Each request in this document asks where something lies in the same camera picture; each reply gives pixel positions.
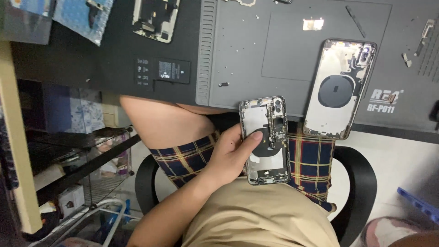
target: disassembled iphone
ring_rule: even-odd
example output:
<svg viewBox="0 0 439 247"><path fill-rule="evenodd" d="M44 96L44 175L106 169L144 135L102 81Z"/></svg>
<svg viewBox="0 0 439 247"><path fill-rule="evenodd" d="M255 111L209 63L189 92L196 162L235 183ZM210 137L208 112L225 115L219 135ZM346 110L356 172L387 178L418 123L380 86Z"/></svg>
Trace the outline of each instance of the disassembled iphone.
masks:
<svg viewBox="0 0 439 247"><path fill-rule="evenodd" d="M242 137L261 131L262 141L246 162L251 185L286 183L291 180L287 112L282 96L259 98L239 104Z"/></svg>
<svg viewBox="0 0 439 247"><path fill-rule="evenodd" d="M179 5L180 0L136 0L133 31L160 42L171 42Z"/></svg>
<svg viewBox="0 0 439 247"><path fill-rule="evenodd" d="M325 41L303 125L304 134L338 140L348 137L376 49L372 42Z"/></svg>

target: desk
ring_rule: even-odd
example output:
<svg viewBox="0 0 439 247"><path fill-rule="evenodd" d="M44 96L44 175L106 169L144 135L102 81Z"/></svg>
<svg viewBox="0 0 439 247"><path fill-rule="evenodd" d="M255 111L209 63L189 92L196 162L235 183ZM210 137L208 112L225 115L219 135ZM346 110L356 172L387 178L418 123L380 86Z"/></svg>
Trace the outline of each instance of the desk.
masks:
<svg viewBox="0 0 439 247"><path fill-rule="evenodd" d="M181 1L170 44L160 43L132 32L133 6L134 1L114 2L100 47L56 22L52 25L47 46L13 43L17 77L196 105L201 0ZM190 83L160 82L155 84L154 91L146 91L133 80L133 63L136 56L190 61ZM357 118L360 118L361 114L363 113L359 112ZM289 119L302 121L302 118L297 116ZM422 132L355 122L352 130L439 144L439 134L434 130Z"/></svg>

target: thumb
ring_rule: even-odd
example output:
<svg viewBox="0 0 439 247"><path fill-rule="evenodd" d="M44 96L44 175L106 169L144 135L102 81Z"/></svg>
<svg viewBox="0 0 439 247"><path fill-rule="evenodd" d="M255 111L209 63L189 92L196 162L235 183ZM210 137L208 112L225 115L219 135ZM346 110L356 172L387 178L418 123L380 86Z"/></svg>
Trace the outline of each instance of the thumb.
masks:
<svg viewBox="0 0 439 247"><path fill-rule="evenodd" d="M242 142L239 148L234 152L239 163L244 163L248 159L250 153L252 153L261 142L262 135L260 131L254 132Z"/></svg>

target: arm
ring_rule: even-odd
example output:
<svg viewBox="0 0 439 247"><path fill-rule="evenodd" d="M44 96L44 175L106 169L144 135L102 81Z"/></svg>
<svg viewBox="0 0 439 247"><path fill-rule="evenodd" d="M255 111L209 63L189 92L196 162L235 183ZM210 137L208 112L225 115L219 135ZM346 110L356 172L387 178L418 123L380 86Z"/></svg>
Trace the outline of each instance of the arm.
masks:
<svg viewBox="0 0 439 247"><path fill-rule="evenodd" d="M144 215L128 246L173 246L210 195L241 173L248 156L261 140L262 133L258 131L241 142L239 124L225 131L206 167Z"/></svg>

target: white tiled floor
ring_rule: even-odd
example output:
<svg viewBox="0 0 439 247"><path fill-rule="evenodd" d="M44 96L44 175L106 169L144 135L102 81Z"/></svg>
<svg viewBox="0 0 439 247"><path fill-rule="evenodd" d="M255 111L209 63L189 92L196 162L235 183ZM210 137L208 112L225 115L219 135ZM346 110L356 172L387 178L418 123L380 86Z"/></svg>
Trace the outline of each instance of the white tiled floor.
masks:
<svg viewBox="0 0 439 247"><path fill-rule="evenodd" d="M396 189L401 187L439 207L439 145L355 131L347 140L337 141L336 145L355 148L366 157L375 171L378 191L369 219L396 216L433 226L427 217L401 198ZM136 172L150 152L139 142L132 147L131 153L133 170ZM349 194L349 178L344 167L336 160L331 175L332 187L328 201L336 203L340 211ZM130 195L132 208L140 209L134 196L134 177L125 181L122 187ZM159 199L162 200L174 190L174 185L162 171L159 172L156 178ZM329 219L334 218L338 211L331 214Z"/></svg>

